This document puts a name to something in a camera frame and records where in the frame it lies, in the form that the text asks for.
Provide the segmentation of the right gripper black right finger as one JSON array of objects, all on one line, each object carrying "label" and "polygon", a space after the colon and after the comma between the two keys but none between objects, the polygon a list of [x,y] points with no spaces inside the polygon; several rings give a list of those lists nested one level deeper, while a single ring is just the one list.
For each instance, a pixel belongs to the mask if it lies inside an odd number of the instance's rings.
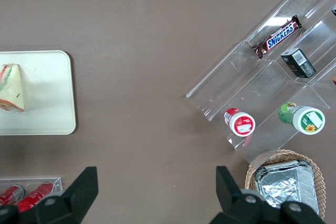
[{"label": "right gripper black right finger", "polygon": [[261,223],[263,201],[243,194],[226,166],[216,167],[216,194],[222,212],[211,223]]}]

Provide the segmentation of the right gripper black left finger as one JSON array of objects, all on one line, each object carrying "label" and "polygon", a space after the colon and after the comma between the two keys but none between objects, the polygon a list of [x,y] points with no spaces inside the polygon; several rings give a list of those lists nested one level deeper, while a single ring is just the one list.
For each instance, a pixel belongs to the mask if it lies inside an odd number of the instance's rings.
[{"label": "right gripper black left finger", "polygon": [[34,207],[35,223],[81,223],[98,191],[97,168],[86,167],[62,194],[48,196]]}]

